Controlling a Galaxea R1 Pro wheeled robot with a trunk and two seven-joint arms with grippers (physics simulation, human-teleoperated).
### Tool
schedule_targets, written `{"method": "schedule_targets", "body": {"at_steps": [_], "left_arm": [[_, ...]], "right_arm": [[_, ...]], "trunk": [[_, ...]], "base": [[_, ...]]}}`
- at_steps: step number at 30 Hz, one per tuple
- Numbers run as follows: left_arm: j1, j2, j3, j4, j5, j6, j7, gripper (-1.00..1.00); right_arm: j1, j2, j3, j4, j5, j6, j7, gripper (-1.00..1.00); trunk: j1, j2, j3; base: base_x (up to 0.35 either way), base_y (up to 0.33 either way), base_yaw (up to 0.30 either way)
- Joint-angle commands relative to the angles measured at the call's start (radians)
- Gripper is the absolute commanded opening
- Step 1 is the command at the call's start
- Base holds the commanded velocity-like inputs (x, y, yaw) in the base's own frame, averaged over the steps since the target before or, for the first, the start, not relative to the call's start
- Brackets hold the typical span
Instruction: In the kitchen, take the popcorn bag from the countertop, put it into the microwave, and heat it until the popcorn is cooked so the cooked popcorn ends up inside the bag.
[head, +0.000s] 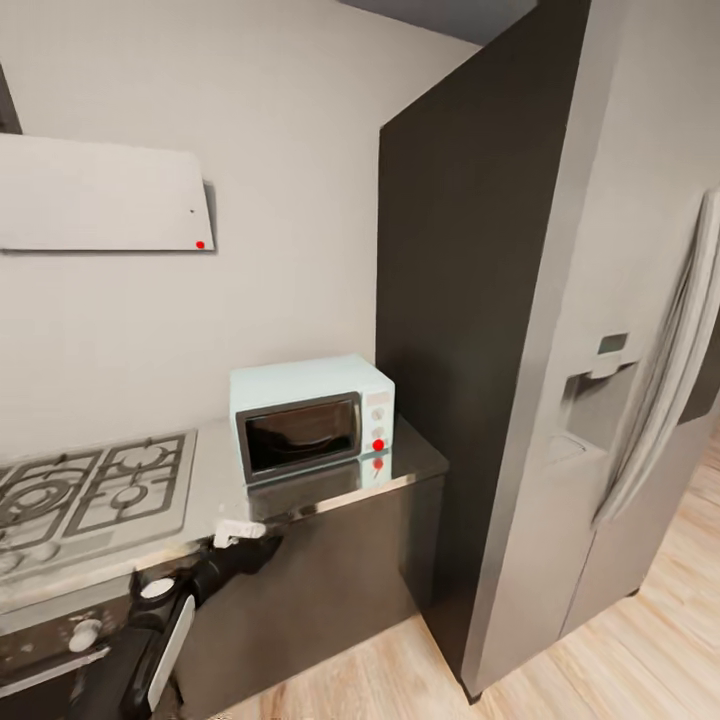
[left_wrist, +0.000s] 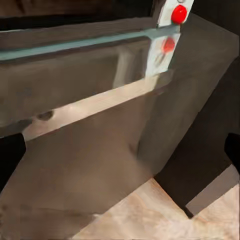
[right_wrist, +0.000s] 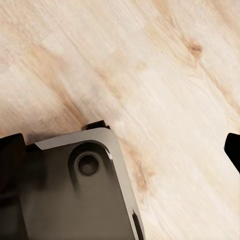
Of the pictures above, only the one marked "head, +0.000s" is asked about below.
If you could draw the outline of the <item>microwave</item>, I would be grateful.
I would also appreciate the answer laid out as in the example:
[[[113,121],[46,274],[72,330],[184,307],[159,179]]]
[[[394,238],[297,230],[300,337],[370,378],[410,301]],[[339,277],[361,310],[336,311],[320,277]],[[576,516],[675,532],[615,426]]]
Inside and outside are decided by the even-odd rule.
[[[394,380],[359,354],[229,371],[241,483],[388,449]]]

